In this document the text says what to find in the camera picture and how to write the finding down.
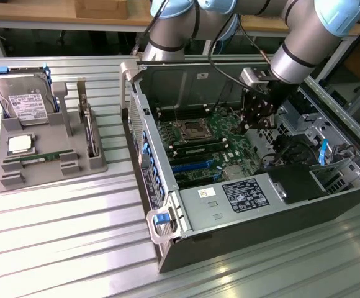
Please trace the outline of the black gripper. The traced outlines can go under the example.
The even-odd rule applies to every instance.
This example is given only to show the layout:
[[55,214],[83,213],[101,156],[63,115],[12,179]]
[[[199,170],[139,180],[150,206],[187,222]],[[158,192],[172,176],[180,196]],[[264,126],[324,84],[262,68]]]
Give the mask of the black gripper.
[[271,129],[269,120],[295,91],[294,84],[280,80],[264,81],[257,87],[243,88],[241,95],[241,134],[250,129]]

